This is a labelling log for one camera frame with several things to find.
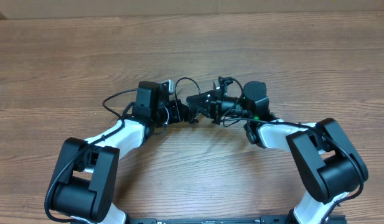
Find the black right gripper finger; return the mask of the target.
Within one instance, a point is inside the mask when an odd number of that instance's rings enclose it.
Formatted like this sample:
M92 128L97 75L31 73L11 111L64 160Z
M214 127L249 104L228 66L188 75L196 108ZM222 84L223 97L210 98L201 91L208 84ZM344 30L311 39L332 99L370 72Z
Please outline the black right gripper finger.
M201 114L206 118L211 118L210 105L198 105L198 104L190 104L189 105L190 112L193 117Z
M186 102L190 105L204 105L210 102L211 97L212 97L212 92L206 91L198 95L188 96L186 98Z

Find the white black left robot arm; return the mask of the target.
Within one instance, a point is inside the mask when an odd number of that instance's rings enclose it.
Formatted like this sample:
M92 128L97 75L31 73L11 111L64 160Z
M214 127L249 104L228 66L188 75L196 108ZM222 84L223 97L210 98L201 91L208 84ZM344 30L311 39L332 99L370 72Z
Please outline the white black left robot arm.
M116 124L85 140L68 138L62 144L44 210L58 223L125 223L126 215L113 204L119 160L143 145L155 129L181 121L172 80L163 83L142 81L136 99Z

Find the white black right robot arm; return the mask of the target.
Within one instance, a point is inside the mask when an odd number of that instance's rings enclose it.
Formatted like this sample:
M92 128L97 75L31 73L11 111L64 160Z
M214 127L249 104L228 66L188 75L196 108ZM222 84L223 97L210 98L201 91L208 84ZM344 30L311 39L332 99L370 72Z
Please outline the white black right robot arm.
M316 123L292 123L275 117L263 82L241 88L240 97L227 95L230 80L220 79L213 90L187 97L191 111L216 124L244 121L251 144L290 152L306 189L283 223L330 223L340 203L358 197L368 169L339 123L327 118Z

